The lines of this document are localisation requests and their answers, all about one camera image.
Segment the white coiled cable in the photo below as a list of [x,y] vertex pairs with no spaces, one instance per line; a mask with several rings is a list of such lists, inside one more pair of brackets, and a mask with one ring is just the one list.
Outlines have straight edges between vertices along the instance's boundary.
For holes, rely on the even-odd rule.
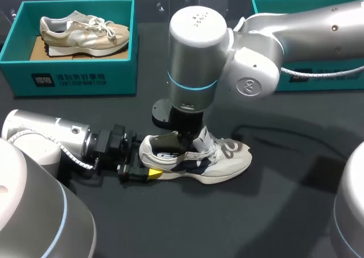
[[59,146],[59,148],[61,148],[61,150],[74,162],[76,163],[77,165],[79,165],[80,167],[83,167],[87,170],[91,170],[93,169],[93,166],[92,165],[89,165],[89,164],[86,164],[86,163],[83,163],[82,161],[78,160],[74,155],[72,155],[68,150],[67,148],[65,148],[56,138],[54,138],[52,135],[46,133],[46,132],[38,132],[38,131],[34,131],[34,130],[31,130],[31,129],[27,129],[27,130],[23,130],[23,131],[20,131],[18,133],[16,133],[14,136],[12,136],[9,140],[7,140],[9,143],[14,143],[15,140],[17,140],[18,138],[20,138],[21,136],[24,136],[24,135],[28,135],[28,134],[38,134],[38,135],[41,135],[49,140],[51,140],[52,142],[54,142],[55,144],[57,144]]
[[333,73],[304,73],[304,72],[295,72],[294,70],[281,68],[281,71],[290,74],[293,76],[300,76],[300,77],[340,77],[340,76],[347,76],[355,73],[359,73],[364,71],[364,66],[360,66],[356,69],[346,70],[344,72],[333,72]]

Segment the shoe sole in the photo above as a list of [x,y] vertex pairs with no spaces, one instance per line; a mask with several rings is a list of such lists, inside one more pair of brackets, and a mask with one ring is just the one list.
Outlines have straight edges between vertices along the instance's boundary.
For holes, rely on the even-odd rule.
[[93,57],[105,57],[114,55],[115,53],[122,51],[128,45],[129,41],[122,45],[119,45],[110,49],[89,49],[81,47],[54,47],[49,46],[47,53],[50,57],[60,57],[60,56],[74,56],[74,55],[89,55]]
[[251,160],[250,160],[249,164],[247,166],[245,166],[245,168],[243,168],[235,173],[229,174],[227,176],[221,176],[221,177],[205,177],[205,176],[201,176],[199,174],[192,174],[192,173],[187,173],[187,172],[167,173],[165,170],[162,170],[152,164],[145,163],[143,160],[142,160],[142,163],[145,167],[148,167],[150,169],[160,170],[163,172],[163,174],[160,177],[158,177],[158,180],[174,180],[175,178],[179,178],[179,177],[191,177],[191,178],[194,178],[195,180],[200,181],[203,184],[215,184],[215,183],[224,182],[226,180],[231,180],[233,177],[240,175],[242,172],[244,172],[250,166]]

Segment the beige sneaker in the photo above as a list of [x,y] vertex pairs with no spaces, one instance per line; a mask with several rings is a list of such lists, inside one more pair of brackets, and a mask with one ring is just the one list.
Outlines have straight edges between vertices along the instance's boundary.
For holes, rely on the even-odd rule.
[[128,27],[77,11],[61,19],[42,17],[40,34],[49,46],[49,56],[77,53],[108,56],[123,49],[129,42]]

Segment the black table surface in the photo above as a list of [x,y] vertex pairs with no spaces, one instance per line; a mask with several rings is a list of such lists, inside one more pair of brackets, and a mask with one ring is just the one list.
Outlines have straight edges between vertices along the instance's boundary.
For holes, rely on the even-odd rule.
[[[0,120],[24,109],[88,123],[160,134],[151,121],[167,94],[167,23],[142,23],[134,97],[14,98],[0,75]],[[96,258],[335,257],[328,235],[345,162],[364,137],[362,92],[285,93],[254,103],[217,90],[205,122],[217,137],[242,139],[253,162],[216,185],[191,178],[101,187],[71,180],[97,225]]]

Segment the shoe heel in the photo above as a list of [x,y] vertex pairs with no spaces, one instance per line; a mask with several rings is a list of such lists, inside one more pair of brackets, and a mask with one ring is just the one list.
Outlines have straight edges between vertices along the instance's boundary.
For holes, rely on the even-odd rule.
[[67,56],[74,54],[73,47],[54,47],[48,46],[48,55],[49,56]]

